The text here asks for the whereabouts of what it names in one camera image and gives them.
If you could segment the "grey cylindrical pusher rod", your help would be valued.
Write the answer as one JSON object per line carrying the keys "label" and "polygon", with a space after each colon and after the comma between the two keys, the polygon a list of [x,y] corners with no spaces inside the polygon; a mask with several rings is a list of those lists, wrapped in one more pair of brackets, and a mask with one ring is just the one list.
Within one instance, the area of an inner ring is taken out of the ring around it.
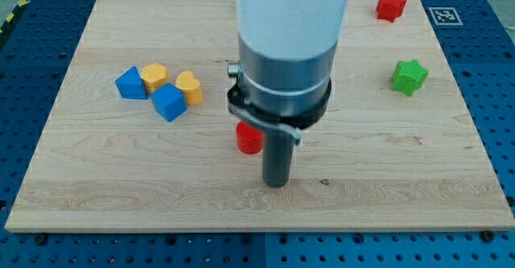
{"label": "grey cylindrical pusher rod", "polygon": [[285,186],[290,177],[295,141],[283,132],[266,132],[262,156],[262,179],[271,188]]}

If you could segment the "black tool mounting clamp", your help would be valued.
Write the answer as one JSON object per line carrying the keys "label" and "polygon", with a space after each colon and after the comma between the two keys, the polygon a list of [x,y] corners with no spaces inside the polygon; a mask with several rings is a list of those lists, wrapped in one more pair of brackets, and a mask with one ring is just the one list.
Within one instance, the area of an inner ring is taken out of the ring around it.
{"label": "black tool mounting clamp", "polygon": [[331,92],[332,80],[329,80],[322,99],[313,108],[289,117],[267,113],[252,103],[246,104],[246,96],[238,84],[227,92],[227,100],[229,112],[246,124],[265,134],[285,135],[298,145],[301,142],[301,130],[313,126],[326,112]]}

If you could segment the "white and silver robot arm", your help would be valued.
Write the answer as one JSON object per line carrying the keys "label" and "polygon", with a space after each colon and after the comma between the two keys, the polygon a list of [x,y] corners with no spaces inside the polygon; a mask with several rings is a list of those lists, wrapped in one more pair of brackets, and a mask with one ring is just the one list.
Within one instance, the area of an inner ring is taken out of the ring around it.
{"label": "white and silver robot arm", "polygon": [[325,113],[348,0],[236,0],[229,112],[264,134],[262,179],[287,184],[302,130]]}

